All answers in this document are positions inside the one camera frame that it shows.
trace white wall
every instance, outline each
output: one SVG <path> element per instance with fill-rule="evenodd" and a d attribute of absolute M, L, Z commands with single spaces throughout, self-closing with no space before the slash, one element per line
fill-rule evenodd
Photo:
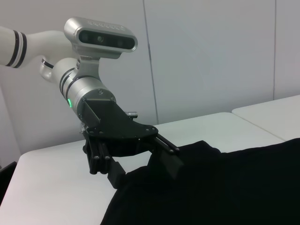
<path fill-rule="evenodd" d="M 20 156 L 20 150 L 0 89 L 0 165 L 5 167 L 14 161 L 18 161 Z"/>
<path fill-rule="evenodd" d="M 140 0 L 2 0 L 1 26 L 25 34 L 61 30 L 67 19 L 81 16 L 124 25 L 138 39 L 133 53 L 100 60 L 100 77 L 125 111 L 137 121 L 156 124 L 143 2 Z M 0 67 L 0 84 L 21 153 L 83 139 L 79 120 L 58 87 L 38 74 L 41 58 L 26 68 Z"/>
<path fill-rule="evenodd" d="M 145 0 L 159 123 L 273 100 L 274 0 Z"/>
<path fill-rule="evenodd" d="M 300 1 L 278 0 L 275 99 L 300 94 Z"/>

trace black fabric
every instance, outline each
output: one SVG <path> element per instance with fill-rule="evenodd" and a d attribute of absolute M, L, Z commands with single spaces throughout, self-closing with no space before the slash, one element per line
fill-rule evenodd
<path fill-rule="evenodd" d="M 10 180 L 14 174 L 16 166 L 17 163 L 13 162 L 0 170 L 0 205 L 8 188 Z"/>
<path fill-rule="evenodd" d="M 180 158 L 186 166 L 176 181 L 153 156 L 128 173 L 101 225 L 270 222 L 300 213 L 300 139 L 231 153 L 201 141 L 180 147 Z"/>

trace wall seam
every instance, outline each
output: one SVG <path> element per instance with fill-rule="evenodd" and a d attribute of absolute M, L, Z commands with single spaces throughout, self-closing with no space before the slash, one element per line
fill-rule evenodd
<path fill-rule="evenodd" d="M 2 84 L 0 84 L 0 94 L 2 94 L 3 101 L 4 101 L 4 107 L 5 107 L 4 110 L 5 110 L 6 113 L 7 113 L 7 116 L 8 116 L 8 119 L 9 119 L 9 124 L 10 124 L 10 126 L 11 126 L 11 128 L 12 128 L 12 133 L 13 133 L 13 135 L 14 135 L 14 140 L 15 140 L 15 142 L 16 142 L 16 144 L 17 144 L 17 147 L 18 147 L 17 150 L 19 151 L 20 156 L 21 156 L 23 153 L 21 152 L 20 144 L 19 144 L 19 142 L 18 142 L 18 140 L 17 140 L 17 136 L 15 135 L 15 128 L 14 128 L 14 125 L 13 125 L 12 120 L 11 120 L 11 117 L 10 117 L 9 109 L 8 109 L 8 107 L 7 107 L 7 100 L 6 100 L 6 98 L 5 98 L 5 96 L 4 96 L 4 93 L 3 93 L 3 91 L 2 91 Z"/>
<path fill-rule="evenodd" d="M 159 124 L 158 106 L 157 106 L 157 103 L 156 103 L 156 94 L 155 94 L 154 77 L 153 77 L 153 70 L 152 70 L 152 58 L 151 58 L 151 50 L 150 50 L 149 35 L 148 35 L 148 25 L 147 25 L 147 18 L 146 18 L 145 0 L 142 0 L 142 5 L 143 5 L 143 8 L 144 8 L 144 18 L 145 18 L 145 25 L 146 25 L 146 35 L 147 35 L 148 53 L 149 53 L 149 60 L 150 60 L 150 70 L 151 70 L 152 88 L 153 88 L 153 95 L 154 95 L 154 105 L 155 105 L 155 112 L 156 112 L 156 122 L 157 122 L 157 124 Z"/>
<path fill-rule="evenodd" d="M 273 100 L 275 100 L 275 69 L 276 69 L 276 26 L 277 26 L 277 0 L 275 0 L 275 27 L 274 27 L 274 74 L 273 74 Z"/>

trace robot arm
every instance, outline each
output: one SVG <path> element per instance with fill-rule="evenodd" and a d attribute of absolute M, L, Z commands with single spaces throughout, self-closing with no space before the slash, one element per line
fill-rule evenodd
<path fill-rule="evenodd" d="M 59 60 L 77 57 L 63 32 L 53 30 L 25 35 L 0 27 L 1 65 L 22 68 L 37 56 L 43 56 L 40 74 L 48 81 L 51 69 Z"/>
<path fill-rule="evenodd" d="M 90 173 L 108 173 L 117 188 L 125 171 L 113 156 L 151 151 L 176 178 L 183 163 L 179 149 L 158 134 L 154 126 L 133 121 L 116 103 L 115 96 L 99 77 L 100 58 L 117 59 L 137 48 L 137 39 L 127 28 L 73 17 L 59 31 L 24 35 L 0 27 L 0 64 L 13 68 L 43 55 L 41 75 L 59 88 L 66 103 L 83 123 Z"/>

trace camera lens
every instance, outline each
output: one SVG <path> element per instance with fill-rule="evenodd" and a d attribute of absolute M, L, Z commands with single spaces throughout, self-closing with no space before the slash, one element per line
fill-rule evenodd
<path fill-rule="evenodd" d="M 98 42 L 102 43 L 104 39 L 103 39 L 103 37 L 98 36 L 98 37 L 97 37 L 97 40 L 98 40 Z"/>
<path fill-rule="evenodd" d="M 83 30 L 79 33 L 79 40 L 86 44 L 101 45 L 121 49 L 132 49 L 135 46 L 135 40 L 133 38 L 104 34 L 88 30 Z"/>

